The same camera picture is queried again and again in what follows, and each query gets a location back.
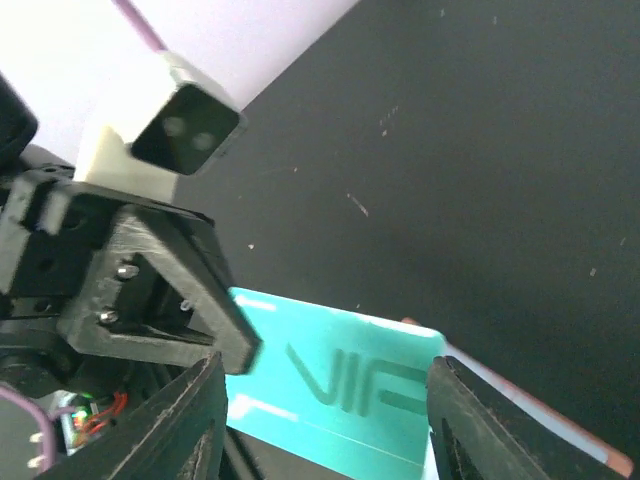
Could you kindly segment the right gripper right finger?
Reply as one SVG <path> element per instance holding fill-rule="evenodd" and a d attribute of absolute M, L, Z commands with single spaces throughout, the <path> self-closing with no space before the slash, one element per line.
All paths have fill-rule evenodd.
<path fill-rule="evenodd" d="M 546 479 L 548 475 L 459 378 L 455 360 L 428 371 L 427 410 L 441 479 Z"/>

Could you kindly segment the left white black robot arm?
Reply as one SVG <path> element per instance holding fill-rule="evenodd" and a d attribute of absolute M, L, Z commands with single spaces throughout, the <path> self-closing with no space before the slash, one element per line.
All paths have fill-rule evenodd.
<path fill-rule="evenodd" d="M 261 341 L 234 302 L 214 222 L 87 185 L 33 144 L 35 115 L 1 85 L 1 379 L 40 398 L 104 397 L 142 365 L 220 354 L 248 372 Z"/>

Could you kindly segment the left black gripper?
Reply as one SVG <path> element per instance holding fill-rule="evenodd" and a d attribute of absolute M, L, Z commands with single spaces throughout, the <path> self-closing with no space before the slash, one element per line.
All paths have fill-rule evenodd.
<path fill-rule="evenodd" d="M 260 339 L 201 214 L 31 171 L 1 213 L 1 341 L 246 373 Z"/>

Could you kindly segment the brown leather card holder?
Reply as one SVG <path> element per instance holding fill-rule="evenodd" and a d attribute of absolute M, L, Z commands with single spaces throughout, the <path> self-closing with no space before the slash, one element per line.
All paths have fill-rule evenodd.
<path fill-rule="evenodd" d="M 454 367 L 482 404 L 548 475 L 546 479 L 633 479 L 633 461 L 541 400 L 516 386 L 460 349 L 447 345 L 424 374 L 428 451 L 436 460 L 427 410 L 427 377 L 433 361 L 451 357 Z"/>

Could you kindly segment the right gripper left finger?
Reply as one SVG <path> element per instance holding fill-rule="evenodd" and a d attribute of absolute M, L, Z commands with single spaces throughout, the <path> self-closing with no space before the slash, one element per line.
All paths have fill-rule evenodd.
<path fill-rule="evenodd" d="M 125 421 L 40 479 L 217 479 L 227 415 L 225 372 L 215 353 L 151 397 Z"/>

